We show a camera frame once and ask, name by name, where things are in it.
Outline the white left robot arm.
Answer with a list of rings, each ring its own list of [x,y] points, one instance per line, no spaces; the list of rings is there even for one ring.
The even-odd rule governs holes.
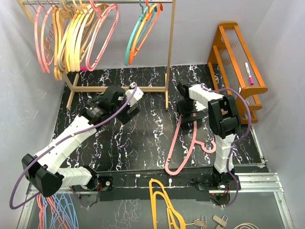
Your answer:
[[[50,197],[59,189],[83,186],[94,190],[98,175],[89,166],[62,168],[62,163],[87,138],[104,124],[117,118],[123,125],[129,122],[139,109],[134,105],[142,98],[143,91],[132,83],[128,90],[119,85],[109,86],[105,92],[87,103],[72,123],[47,147],[34,156],[22,159],[26,179],[44,196]]]

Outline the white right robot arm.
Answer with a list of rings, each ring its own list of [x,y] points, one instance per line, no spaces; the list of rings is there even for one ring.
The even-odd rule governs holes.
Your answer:
[[[183,97],[177,103],[177,112],[183,123],[199,120],[194,115],[200,112],[197,104],[208,109],[209,126],[216,144],[213,185],[217,189],[224,189],[231,181],[238,185],[231,149],[241,120],[234,97],[204,89],[199,83],[179,82],[177,90]]]

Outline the beige plastic hanger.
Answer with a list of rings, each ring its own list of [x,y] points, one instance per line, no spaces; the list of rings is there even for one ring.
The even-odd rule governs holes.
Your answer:
[[[87,4],[83,4],[82,0],[79,0],[79,4],[77,3],[78,6],[82,6],[83,7],[83,12],[81,12],[80,10],[78,10],[73,18],[72,18],[72,22],[70,24],[69,27],[69,33],[68,33],[68,37],[67,37],[67,41],[66,41],[66,49],[65,49],[65,68],[66,68],[66,73],[69,72],[75,72],[75,71],[79,71],[76,69],[76,65],[78,65],[78,67],[80,68],[80,60],[75,60],[75,58],[79,59],[80,58],[80,50],[77,50],[77,45],[76,45],[76,41],[78,39],[78,34],[79,34],[79,30],[82,24],[82,21],[84,19],[84,17],[86,16],[86,14],[88,14],[89,9]]]

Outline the pink curved wire hanger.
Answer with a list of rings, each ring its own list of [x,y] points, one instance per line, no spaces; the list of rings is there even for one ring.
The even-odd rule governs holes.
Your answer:
[[[54,53],[52,52],[51,48],[54,38],[54,26],[52,19],[50,19],[51,23],[49,27],[47,22],[49,20],[49,16],[51,16],[51,13],[56,8],[56,4],[51,4],[50,8],[46,11],[41,27],[41,59],[46,73],[50,73],[50,65],[54,59]]]

